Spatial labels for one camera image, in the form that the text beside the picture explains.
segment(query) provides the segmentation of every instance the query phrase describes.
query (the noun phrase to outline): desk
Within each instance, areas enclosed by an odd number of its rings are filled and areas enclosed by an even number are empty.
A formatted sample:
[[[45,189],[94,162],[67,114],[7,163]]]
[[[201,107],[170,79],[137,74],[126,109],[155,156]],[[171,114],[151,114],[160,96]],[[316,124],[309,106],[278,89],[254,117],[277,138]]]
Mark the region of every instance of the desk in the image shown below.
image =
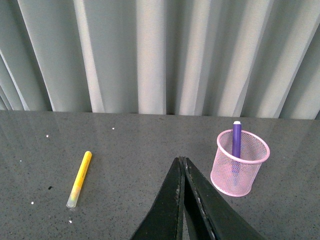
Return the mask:
[[[0,111],[0,239],[130,238],[175,157],[189,157],[210,179],[217,136],[235,119]],[[247,196],[221,195],[269,239],[318,238],[320,121],[240,120],[271,155]],[[93,157],[70,211],[66,203],[88,150]]]

